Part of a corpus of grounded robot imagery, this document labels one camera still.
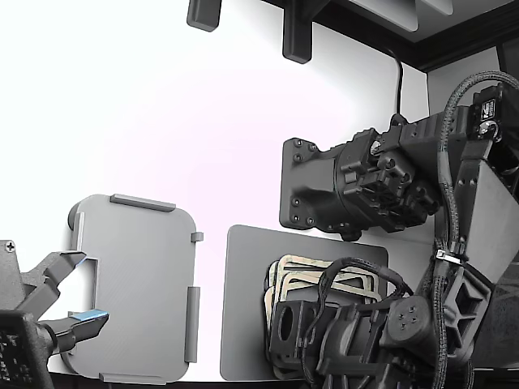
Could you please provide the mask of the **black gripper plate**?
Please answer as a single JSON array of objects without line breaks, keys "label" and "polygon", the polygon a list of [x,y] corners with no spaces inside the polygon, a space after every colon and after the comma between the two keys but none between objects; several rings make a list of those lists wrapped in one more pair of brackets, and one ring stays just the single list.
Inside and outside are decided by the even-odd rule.
[{"label": "black gripper plate", "polygon": [[[48,254],[31,271],[21,273],[12,240],[1,240],[1,310],[19,310],[43,315],[60,297],[58,286],[87,255],[82,251]],[[109,320],[103,310],[89,310],[66,318],[40,321],[38,335],[49,355],[67,353],[79,342],[97,337]]]}]

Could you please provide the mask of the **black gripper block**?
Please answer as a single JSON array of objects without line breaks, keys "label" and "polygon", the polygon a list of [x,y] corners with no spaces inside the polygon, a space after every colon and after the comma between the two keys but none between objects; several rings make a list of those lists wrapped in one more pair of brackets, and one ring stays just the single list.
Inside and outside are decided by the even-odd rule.
[{"label": "black gripper block", "polygon": [[390,301],[347,306],[282,301],[272,317],[269,361],[296,376],[375,376]]}]

